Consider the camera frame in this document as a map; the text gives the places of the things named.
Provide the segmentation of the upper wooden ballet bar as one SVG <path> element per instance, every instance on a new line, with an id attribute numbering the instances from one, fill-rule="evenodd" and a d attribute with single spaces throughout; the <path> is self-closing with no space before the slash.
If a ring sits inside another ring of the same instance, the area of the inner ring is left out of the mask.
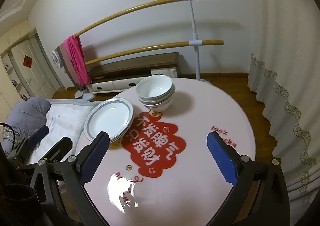
<path id="1" fill-rule="evenodd" d="M 155 7 L 155 6 L 160 6 L 160 5 L 170 4 L 170 3 L 176 3 L 176 2 L 184 2 L 184 1 L 193 1 L 193 0 L 155 0 L 155 1 L 147 2 L 147 3 L 144 3 L 144 4 L 138 5 L 138 6 L 134 6 L 134 7 L 122 10 L 120 12 L 117 12 L 117 13 L 115 13 L 113 15 L 110 15 L 110 16 L 104 18 L 104 19 L 101 19 L 100 21 L 97 21 L 96 23 L 93 23 L 92 25 L 90 25 L 90 26 L 84 28 L 83 30 L 81 30 L 80 32 L 76 33 L 75 36 L 79 37 L 82 34 L 90 31 L 91 29 L 93 29 L 93 28 L 95 28 L 95 27 L 97 27 L 97 26 L 99 26 L 99 25 L 101 25 L 103 23 L 106 23 L 106 22 L 111 21 L 113 19 L 122 17 L 124 15 L 129 14 L 129 13 L 133 13 L 133 12 L 136 12 L 136 11 L 144 10 L 146 8 L 151 8 L 151 7 Z"/>

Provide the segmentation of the shallow white bowl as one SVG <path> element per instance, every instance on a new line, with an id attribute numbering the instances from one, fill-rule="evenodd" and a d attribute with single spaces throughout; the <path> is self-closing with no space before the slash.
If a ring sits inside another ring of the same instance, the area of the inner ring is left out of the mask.
<path id="1" fill-rule="evenodd" d="M 148 85 L 143 86 L 142 88 L 137 88 L 137 96 L 142 97 L 146 100 L 153 100 L 153 99 L 159 99 L 161 96 L 166 95 L 168 92 L 170 92 L 170 89 L 174 86 L 174 84 L 171 84 L 170 87 L 165 86 L 155 86 L 155 85 Z"/>

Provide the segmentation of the grey pillow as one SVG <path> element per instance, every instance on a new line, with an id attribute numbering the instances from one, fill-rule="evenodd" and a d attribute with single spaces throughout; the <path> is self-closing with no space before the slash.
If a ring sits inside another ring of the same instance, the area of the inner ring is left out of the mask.
<path id="1" fill-rule="evenodd" d="M 46 115 L 51 108 L 51 103 L 40 96 L 29 98 L 27 101 L 18 102 L 8 115 L 5 123 L 15 133 L 15 142 L 10 131 L 3 132 L 3 150 L 8 156 L 12 147 L 16 148 L 21 140 L 31 137 L 39 128 L 46 125 Z"/>

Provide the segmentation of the white round fan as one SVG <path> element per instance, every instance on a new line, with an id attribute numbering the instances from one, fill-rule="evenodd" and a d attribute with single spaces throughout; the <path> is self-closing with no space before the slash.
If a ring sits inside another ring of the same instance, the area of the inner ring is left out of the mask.
<path id="1" fill-rule="evenodd" d="M 51 56 L 52 56 L 53 63 L 56 65 L 57 68 L 60 69 L 62 67 L 62 63 L 61 63 L 59 54 L 56 51 L 52 51 Z"/>

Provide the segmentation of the wooden ballet bar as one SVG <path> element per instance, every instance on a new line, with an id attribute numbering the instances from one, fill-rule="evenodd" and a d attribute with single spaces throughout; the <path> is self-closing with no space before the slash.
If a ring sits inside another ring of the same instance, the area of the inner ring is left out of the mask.
<path id="1" fill-rule="evenodd" d="M 122 56 L 128 56 L 130 54 L 135 54 L 135 53 L 142 53 L 142 52 L 148 52 L 148 51 L 155 51 L 155 50 L 162 50 L 162 49 L 171 49 L 171 48 L 176 48 L 176 47 L 189 47 L 190 41 L 180 41 L 180 42 L 174 42 L 174 43 L 166 43 L 166 44 L 159 44 L 159 45 L 152 45 L 152 46 L 147 46 L 147 47 L 140 47 L 137 49 L 132 49 L 132 50 L 127 50 L 123 52 L 118 52 L 114 54 L 110 54 L 108 56 L 96 58 L 90 61 L 85 62 L 85 65 L 91 65 L 95 63 L 99 63 L 105 60 L 117 58 L 117 57 L 122 57 Z M 200 40 L 202 43 L 202 46 L 222 46 L 224 45 L 223 40 Z"/>
<path id="2" fill-rule="evenodd" d="M 113 15 L 110 15 L 110 16 L 104 18 L 104 19 L 101 19 L 100 21 L 97 21 L 96 23 L 93 23 L 92 25 L 90 25 L 90 26 L 84 28 L 83 30 L 81 30 L 80 32 L 76 33 L 75 36 L 79 37 L 82 34 L 90 31 L 91 29 L 93 29 L 93 28 L 95 28 L 95 27 L 97 27 L 97 26 L 99 26 L 99 25 L 101 25 L 103 23 L 106 23 L 106 22 L 111 21 L 113 19 L 122 17 L 124 15 L 129 14 L 129 13 L 133 13 L 133 12 L 136 12 L 136 11 L 144 10 L 146 8 L 151 8 L 151 7 L 155 7 L 155 6 L 160 6 L 160 5 L 170 4 L 170 3 L 176 3 L 176 2 L 184 2 L 184 1 L 193 1 L 193 0 L 155 0 L 155 1 L 147 2 L 147 3 L 144 3 L 144 4 L 138 5 L 138 6 L 134 6 L 134 7 L 122 10 L 120 12 L 117 12 L 117 13 L 115 13 Z"/>

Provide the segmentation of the large white bowl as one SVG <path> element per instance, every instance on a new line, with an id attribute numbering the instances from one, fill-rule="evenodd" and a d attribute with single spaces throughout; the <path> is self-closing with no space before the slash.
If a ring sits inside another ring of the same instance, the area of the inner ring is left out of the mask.
<path id="1" fill-rule="evenodd" d="M 172 103 L 175 95 L 175 87 L 173 86 L 166 95 L 161 96 L 159 99 L 146 100 L 138 96 L 138 100 L 150 110 L 159 112 L 165 111 Z"/>

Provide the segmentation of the pink hanging cloth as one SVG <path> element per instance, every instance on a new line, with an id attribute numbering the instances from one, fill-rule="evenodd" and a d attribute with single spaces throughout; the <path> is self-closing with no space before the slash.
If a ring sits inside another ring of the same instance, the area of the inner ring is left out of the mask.
<path id="1" fill-rule="evenodd" d="M 92 83 L 85 65 L 84 51 L 80 38 L 72 35 L 56 48 L 63 67 L 73 84 L 84 89 Z"/>

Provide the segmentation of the white bar stand post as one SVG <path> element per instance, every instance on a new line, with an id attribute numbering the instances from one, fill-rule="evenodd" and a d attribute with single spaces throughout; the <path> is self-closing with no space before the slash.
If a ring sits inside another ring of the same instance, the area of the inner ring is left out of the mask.
<path id="1" fill-rule="evenodd" d="M 196 80 L 203 81 L 205 83 L 210 84 L 205 79 L 201 79 L 200 77 L 200 55 L 199 55 L 199 47 L 202 46 L 202 43 L 198 39 L 198 34 L 196 30 L 196 22 L 195 22 L 195 15 L 194 15 L 194 10 L 193 10 L 193 0 L 182 0 L 182 1 L 187 1 L 189 3 L 189 8 L 190 8 L 190 20 L 191 20 L 191 28 L 193 31 L 193 39 L 190 41 L 190 46 L 194 48 L 194 53 L 196 57 Z"/>

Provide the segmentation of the white quilted bed cover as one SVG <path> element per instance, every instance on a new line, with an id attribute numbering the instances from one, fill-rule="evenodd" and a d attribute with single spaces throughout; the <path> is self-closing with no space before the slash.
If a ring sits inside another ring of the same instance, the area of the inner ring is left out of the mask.
<path id="1" fill-rule="evenodd" d="M 86 118 L 101 102 L 89 102 L 83 99 L 52 99 L 46 114 L 46 126 L 49 133 L 32 152 L 28 164 L 37 163 L 61 138 L 68 137 L 73 145 L 63 160 L 75 155 L 79 138 L 83 132 Z"/>

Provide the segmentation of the brown low bench cabinet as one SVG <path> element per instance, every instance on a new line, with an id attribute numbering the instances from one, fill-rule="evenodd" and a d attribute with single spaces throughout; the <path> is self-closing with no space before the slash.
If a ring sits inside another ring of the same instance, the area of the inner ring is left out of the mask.
<path id="1" fill-rule="evenodd" d="M 91 93 L 121 92 L 136 86 L 151 75 L 177 78 L 180 74 L 178 52 L 153 54 L 96 66 L 89 71 Z"/>

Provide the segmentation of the grey rimmed white plate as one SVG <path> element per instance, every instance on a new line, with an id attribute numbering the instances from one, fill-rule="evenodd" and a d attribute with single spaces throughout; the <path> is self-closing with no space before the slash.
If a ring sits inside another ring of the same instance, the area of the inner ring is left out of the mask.
<path id="1" fill-rule="evenodd" d="M 111 98 L 97 105 L 84 124 L 85 137 L 93 141 L 100 132 L 106 132 L 110 143 L 121 139 L 134 120 L 134 109 L 125 98 Z"/>

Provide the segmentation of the small white bowl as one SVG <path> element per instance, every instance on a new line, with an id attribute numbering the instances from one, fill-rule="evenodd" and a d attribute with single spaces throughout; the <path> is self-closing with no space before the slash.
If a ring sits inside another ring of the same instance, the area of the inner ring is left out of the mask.
<path id="1" fill-rule="evenodd" d="M 143 78 L 136 86 L 136 93 L 141 98 L 156 98 L 170 91 L 172 80 L 165 75 L 151 75 Z"/>

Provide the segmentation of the white closet door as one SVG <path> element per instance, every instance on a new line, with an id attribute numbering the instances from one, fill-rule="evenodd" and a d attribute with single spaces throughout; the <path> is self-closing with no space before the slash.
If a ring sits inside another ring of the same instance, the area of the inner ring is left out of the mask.
<path id="1" fill-rule="evenodd" d="M 35 96 L 51 99 L 56 90 L 47 77 L 30 40 L 25 40 L 11 49 L 12 56 L 24 80 Z"/>

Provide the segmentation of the white lace curtain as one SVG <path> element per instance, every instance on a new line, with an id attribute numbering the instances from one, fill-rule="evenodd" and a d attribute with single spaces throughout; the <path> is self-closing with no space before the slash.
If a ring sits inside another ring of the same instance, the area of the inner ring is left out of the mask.
<path id="1" fill-rule="evenodd" d="M 295 224 L 319 192 L 319 8 L 314 0 L 254 0 L 248 86 L 263 102 Z"/>

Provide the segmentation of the lower wooden ballet bar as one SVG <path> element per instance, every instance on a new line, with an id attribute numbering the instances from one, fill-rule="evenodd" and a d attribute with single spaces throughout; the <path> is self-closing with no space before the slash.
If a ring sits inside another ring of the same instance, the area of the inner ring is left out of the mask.
<path id="1" fill-rule="evenodd" d="M 110 54 L 108 56 L 96 58 L 90 61 L 85 62 L 85 65 L 91 65 L 95 63 L 99 63 L 105 60 L 117 58 L 117 57 L 122 57 L 122 56 L 128 56 L 130 54 L 135 54 L 135 53 L 142 53 L 142 52 L 148 52 L 148 51 L 155 51 L 155 50 L 162 50 L 162 49 L 171 49 L 171 48 L 176 48 L 176 47 L 189 47 L 190 41 L 180 41 L 180 42 L 174 42 L 174 43 L 166 43 L 166 44 L 159 44 L 159 45 L 152 45 L 152 46 L 147 46 L 147 47 L 140 47 L 137 49 L 132 49 L 132 50 L 127 50 L 123 52 L 118 52 L 114 54 Z M 200 40 L 202 43 L 202 46 L 222 46 L 224 45 L 223 40 Z"/>

